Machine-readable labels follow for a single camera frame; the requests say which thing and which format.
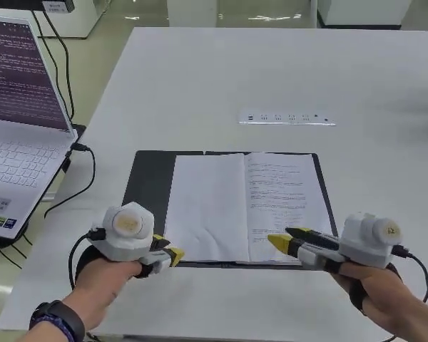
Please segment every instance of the white paper page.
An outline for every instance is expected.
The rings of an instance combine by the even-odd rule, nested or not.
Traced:
[[[279,252],[268,234],[308,227],[331,234],[311,155],[250,153],[245,156],[251,261],[297,262]]]
[[[248,261],[244,155],[177,156],[165,237],[186,261]]]

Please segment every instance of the black cable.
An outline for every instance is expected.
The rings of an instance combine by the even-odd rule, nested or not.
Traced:
[[[398,257],[405,258],[405,259],[406,258],[411,258],[415,262],[417,262],[418,265],[422,268],[422,271],[423,271],[423,274],[424,274],[424,277],[425,277],[425,284],[427,285],[427,290],[425,292],[425,295],[424,295],[422,301],[424,303],[426,303],[427,300],[428,300],[428,270],[425,267],[425,265],[423,265],[423,262],[421,262],[420,259],[417,258],[412,253],[409,253],[409,250],[407,248],[401,246],[401,245],[394,246],[393,250],[392,250],[392,254],[396,255]],[[388,338],[387,340],[384,340],[383,342],[392,342],[395,338],[396,338],[396,336],[392,336],[392,337]]]
[[[51,210],[56,209],[57,207],[60,207],[63,203],[67,203],[69,200],[71,200],[71,199],[73,199],[74,197],[76,197],[76,196],[78,196],[78,195],[82,194],[83,192],[87,191],[87,189],[88,189],[89,187],[91,187],[91,185],[92,185],[93,181],[95,180],[95,175],[96,175],[96,161],[95,161],[95,155],[94,155],[93,151],[92,151],[89,147],[87,147],[87,146],[85,146],[85,150],[86,150],[86,151],[88,151],[88,152],[90,152],[90,154],[92,155],[93,172],[92,172],[92,178],[91,178],[91,181],[90,181],[90,182],[89,182],[89,184],[88,184],[84,189],[82,189],[81,191],[77,192],[77,193],[76,193],[76,194],[74,194],[74,195],[71,195],[70,197],[68,197],[68,198],[64,199],[62,202],[59,202],[59,203],[57,203],[56,205],[54,205],[54,206],[50,207],[49,209],[47,209],[47,210],[46,210],[46,212],[44,213],[44,218],[46,218],[47,214],[48,214]]]
[[[45,11],[43,11],[43,15],[46,18],[46,20],[48,21],[49,26],[51,27],[52,31],[56,35],[58,41],[60,41],[60,44],[63,46],[63,49],[65,51],[65,59],[66,59],[66,69],[65,69],[65,72],[66,72],[66,86],[68,88],[68,96],[70,98],[70,106],[71,106],[70,120],[73,120],[73,118],[74,118],[74,102],[73,102],[73,94],[71,92],[71,81],[70,81],[70,53],[68,52],[68,48],[66,47],[65,42],[63,41],[63,39],[58,34],[57,29],[54,26],[54,24],[52,23],[52,21],[49,18],[48,14]]]
[[[31,241],[30,241],[29,239],[27,239],[27,237],[26,237],[26,235],[25,235],[25,234],[23,234],[22,236],[24,237],[24,239],[27,241],[27,243],[28,243],[29,245],[31,245],[31,246],[33,246],[33,245],[34,245],[34,244],[32,244],[32,243],[31,243]]]
[[[73,256],[74,252],[76,251],[76,248],[78,248],[79,244],[84,240],[87,239],[88,234],[84,234],[82,237],[80,237],[73,245],[73,248],[70,251],[70,254],[68,256],[68,277],[70,279],[70,286],[71,289],[74,289],[74,278],[73,278]]]
[[[413,260],[415,260],[415,262],[418,263],[418,265],[422,268],[423,274],[425,276],[425,284],[427,285],[427,291],[425,292],[425,295],[423,297],[423,302],[426,303],[428,300],[428,270],[425,267],[425,265],[423,265],[423,262],[420,261],[419,258],[417,258],[415,255],[413,255],[412,253],[409,253],[407,255],[408,258],[411,258]]]
[[[73,257],[74,253],[76,252],[76,249],[78,248],[79,244],[84,239],[92,239],[92,240],[104,240],[106,238],[106,230],[105,229],[97,229],[97,230],[91,230],[87,234],[84,234],[81,236],[73,245],[71,248],[70,254],[68,256],[68,277],[70,279],[70,286],[71,290],[74,290],[75,282],[73,277]],[[93,341],[101,342],[101,339],[99,339],[97,336],[93,335],[92,333],[87,332],[86,335]]]
[[[63,98],[63,96],[62,96],[62,92],[60,90],[60,84],[58,83],[58,66],[57,66],[56,59],[52,55],[51,49],[49,48],[49,46],[48,46],[48,44],[46,42],[46,37],[43,35],[43,30],[41,29],[41,24],[40,24],[38,18],[36,17],[35,11],[31,11],[31,15],[34,16],[36,25],[38,26],[38,31],[40,33],[41,40],[43,41],[43,44],[46,47],[46,50],[48,51],[49,57],[51,58],[52,63],[54,64],[54,68],[56,69],[56,87],[57,87],[57,91],[58,91],[58,94],[60,95],[60,98],[62,99],[63,107],[65,108],[65,113],[68,115],[68,109],[66,107],[66,101],[65,101],[65,98]]]
[[[22,269],[16,262],[12,261],[5,253],[3,253],[0,249],[0,254],[3,255],[9,262],[11,262],[14,266],[16,266],[18,269]]]
[[[24,259],[27,259],[27,256],[24,253],[22,253],[19,248],[17,248],[13,244],[11,245],[11,247],[13,247]]]

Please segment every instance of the laptop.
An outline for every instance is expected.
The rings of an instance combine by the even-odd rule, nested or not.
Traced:
[[[77,140],[24,19],[0,17],[0,237],[15,239]]]

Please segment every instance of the human hand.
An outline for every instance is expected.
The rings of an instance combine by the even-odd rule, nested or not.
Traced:
[[[374,323],[407,341],[428,341],[428,306],[416,298],[402,280],[388,269],[344,263],[332,274],[348,293],[354,279],[368,294],[363,313]]]
[[[142,269],[137,261],[96,259],[83,268],[74,290],[62,302],[78,314],[86,331],[90,331],[105,318],[106,309],[126,282]]]

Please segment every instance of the laptop keyboard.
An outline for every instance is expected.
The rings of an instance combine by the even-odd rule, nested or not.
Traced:
[[[57,145],[0,139],[0,182],[38,187],[49,171],[51,160],[58,158],[60,151]]]

